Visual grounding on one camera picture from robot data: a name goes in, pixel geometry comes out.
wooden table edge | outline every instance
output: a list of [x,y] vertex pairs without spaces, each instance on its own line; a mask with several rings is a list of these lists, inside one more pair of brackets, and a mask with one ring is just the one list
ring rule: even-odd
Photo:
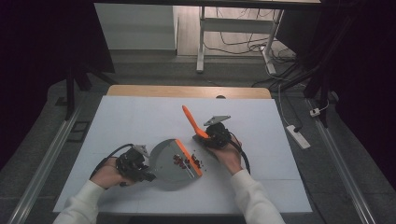
[[106,95],[189,98],[216,98],[222,95],[230,99],[272,99],[265,88],[246,87],[113,85]]

orange object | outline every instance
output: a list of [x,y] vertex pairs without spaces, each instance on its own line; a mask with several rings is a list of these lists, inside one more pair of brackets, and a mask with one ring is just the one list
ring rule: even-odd
[[184,105],[182,106],[182,108],[183,108],[184,114],[186,115],[187,119],[189,120],[189,122],[190,122],[192,128],[195,130],[195,132],[196,132],[199,136],[201,136],[201,137],[203,137],[203,138],[209,138],[209,135],[207,135],[207,133],[204,132],[202,129],[200,129],[200,128],[198,127],[198,125],[195,123],[195,120],[194,120],[194,118],[192,117],[192,114],[190,113],[190,110],[189,110],[186,106],[184,106]]
[[[191,157],[189,151],[187,151],[187,149],[184,148],[184,146],[183,146],[183,144],[181,144],[180,140],[175,139],[175,142],[177,143],[178,147],[181,149],[183,154],[186,156],[187,160],[192,161],[192,157]],[[202,171],[198,168],[198,166],[194,162],[191,162],[189,164],[192,166],[192,168],[194,168],[194,170],[198,174],[198,176],[202,176]]]

white sleeve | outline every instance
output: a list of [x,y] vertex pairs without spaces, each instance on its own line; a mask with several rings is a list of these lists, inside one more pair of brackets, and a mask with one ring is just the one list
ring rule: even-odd
[[255,181],[248,171],[242,170],[231,178],[235,190],[235,201],[244,213],[247,224],[285,222],[276,207],[268,199],[264,186]]
[[76,196],[69,198],[64,210],[53,223],[96,223],[98,215],[98,200],[105,190],[88,180]]

hand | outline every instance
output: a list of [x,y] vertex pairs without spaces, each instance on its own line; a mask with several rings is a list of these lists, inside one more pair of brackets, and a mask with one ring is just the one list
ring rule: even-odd
[[116,159],[110,158],[107,162],[96,172],[91,178],[91,181],[104,189],[116,186],[122,182],[125,182],[128,186],[131,186],[134,181],[123,177],[116,168]]
[[[242,146],[242,143],[237,141],[235,137],[232,137],[231,140],[235,142],[237,145],[239,144],[240,146]],[[213,153],[215,153],[215,155],[219,159],[219,162],[225,165],[225,167],[227,167],[227,170],[230,172],[231,175],[234,175],[242,170],[241,154],[230,143],[221,149],[210,148],[210,147],[208,149]]]

black curtain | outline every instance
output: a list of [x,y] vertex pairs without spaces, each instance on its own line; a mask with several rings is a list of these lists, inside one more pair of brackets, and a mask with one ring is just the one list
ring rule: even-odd
[[1,167],[70,66],[114,72],[93,3],[6,0],[0,3]]
[[396,3],[367,1],[335,54],[341,119],[396,189]]

